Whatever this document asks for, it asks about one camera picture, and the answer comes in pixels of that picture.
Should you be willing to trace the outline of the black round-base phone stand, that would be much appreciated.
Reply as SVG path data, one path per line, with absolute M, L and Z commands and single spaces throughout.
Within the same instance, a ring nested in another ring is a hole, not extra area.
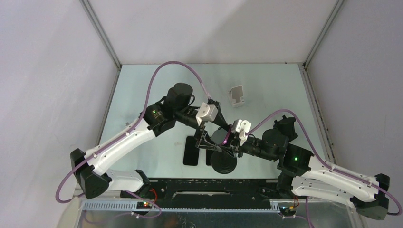
M 236 169 L 237 151 L 231 139 L 225 140 L 212 151 L 210 163 L 217 173 L 229 174 Z

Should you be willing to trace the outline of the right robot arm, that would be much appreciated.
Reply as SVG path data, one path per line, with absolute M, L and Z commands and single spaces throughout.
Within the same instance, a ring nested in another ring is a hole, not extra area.
M 266 130 L 260 139 L 243 129 L 226 130 L 220 146 L 229 154 L 278 162 L 281 173 L 276 191 L 281 198 L 321 198 L 349 206 L 369 219 L 385 219 L 389 209 L 387 175 L 366 176 L 320 160 L 312 151 L 291 144 L 296 137 L 293 128 L 275 127 Z

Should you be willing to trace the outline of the black phone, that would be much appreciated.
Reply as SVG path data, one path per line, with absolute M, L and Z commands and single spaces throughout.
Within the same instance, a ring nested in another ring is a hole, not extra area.
M 197 140 L 193 136 L 187 136 L 183 155 L 183 165 L 197 166 L 200 149 L 196 147 Z
M 213 154 L 212 150 L 206 150 L 206 165 L 211 166 L 211 156 Z

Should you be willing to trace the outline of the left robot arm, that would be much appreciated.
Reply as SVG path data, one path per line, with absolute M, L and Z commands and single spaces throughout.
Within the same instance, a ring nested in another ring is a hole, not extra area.
M 145 142 L 153 140 L 180 122 L 196 130 L 196 145 L 202 148 L 217 146 L 204 130 L 211 122 L 227 130 L 229 124 L 222 115 L 220 104 L 208 99 L 199 107 L 192 106 L 193 88 L 177 83 L 160 101 L 146 108 L 128 127 L 113 138 L 86 152 L 75 149 L 70 154 L 73 174 L 87 199 L 106 191 L 129 191 L 144 198 L 150 192 L 150 181 L 142 170 L 114 171 L 111 166 Z

